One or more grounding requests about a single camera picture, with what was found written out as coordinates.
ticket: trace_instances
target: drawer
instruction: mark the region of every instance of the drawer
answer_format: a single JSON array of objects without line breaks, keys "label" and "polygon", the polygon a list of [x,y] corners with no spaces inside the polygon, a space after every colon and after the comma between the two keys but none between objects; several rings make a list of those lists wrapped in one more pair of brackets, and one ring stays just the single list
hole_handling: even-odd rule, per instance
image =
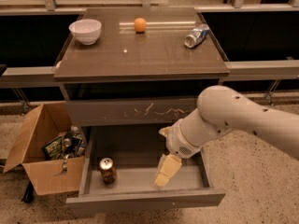
[{"label": "drawer", "polygon": [[65,104],[77,126],[171,123],[189,115],[196,108],[196,98],[88,100]]},{"label": "drawer", "polygon": [[[225,195],[213,189],[205,157],[183,160],[182,168],[163,189],[153,187],[158,161],[167,153],[158,134],[163,124],[92,127],[81,187],[66,204],[77,216],[154,209],[217,206]],[[117,180],[105,185],[98,170],[104,157],[114,161]]]}]

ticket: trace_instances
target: silver can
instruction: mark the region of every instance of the silver can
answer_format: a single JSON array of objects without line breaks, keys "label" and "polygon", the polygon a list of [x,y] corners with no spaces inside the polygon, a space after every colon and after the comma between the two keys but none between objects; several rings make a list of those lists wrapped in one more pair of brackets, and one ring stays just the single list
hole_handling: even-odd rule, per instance
[{"label": "silver can", "polygon": [[100,160],[99,169],[106,184],[114,183],[117,178],[117,174],[111,158],[104,158]]},{"label": "silver can", "polygon": [[195,46],[197,46],[205,40],[208,31],[209,27],[206,24],[201,24],[195,27],[185,37],[185,46],[189,49],[194,48]]}]

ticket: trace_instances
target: white robotic arm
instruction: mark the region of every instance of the white robotic arm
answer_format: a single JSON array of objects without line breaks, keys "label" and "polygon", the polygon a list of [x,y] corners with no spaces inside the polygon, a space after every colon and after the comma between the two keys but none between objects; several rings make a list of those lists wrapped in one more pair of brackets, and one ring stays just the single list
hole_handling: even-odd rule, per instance
[{"label": "white robotic arm", "polygon": [[170,155],[163,156],[154,184],[162,188],[179,170],[180,159],[199,152],[204,143],[231,130],[256,135],[299,160],[299,116],[258,105],[224,86],[212,86],[198,97],[197,109],[160,130]]}]

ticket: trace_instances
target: speckled floor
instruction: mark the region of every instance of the speckled floor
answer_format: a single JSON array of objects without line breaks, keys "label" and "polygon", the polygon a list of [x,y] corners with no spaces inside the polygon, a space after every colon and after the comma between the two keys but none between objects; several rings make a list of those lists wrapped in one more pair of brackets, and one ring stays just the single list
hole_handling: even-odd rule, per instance
[{"label": "speckled floor", "polygon": [[[299,115],[299,96],[287,96],[275,96],[274,108]],[[258,95],[251,98],[266,105]],[[18,104],[0,105],[0,158],[7,156],[21,126],[20,112]],[[0,223],[298,223],[299,161],[240,131],[205,144],[205,149],[214,187],[226,190],[218,207],[76,218],[64,204],[76,192],[35,195],[32,203],[23,203],[28,177],[19,167],[0,175]]]}]

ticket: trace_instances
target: white bowl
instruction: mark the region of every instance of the white bowl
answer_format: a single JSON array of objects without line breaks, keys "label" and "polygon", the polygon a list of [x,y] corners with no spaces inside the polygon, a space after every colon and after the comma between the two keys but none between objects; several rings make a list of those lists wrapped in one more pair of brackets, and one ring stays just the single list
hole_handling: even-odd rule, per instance
[{"label": "white bowl", "polygon": [[100,37],[102,23],[93,19],[83,19],[73,22],[68,29],[77,41],[91,45]]}]

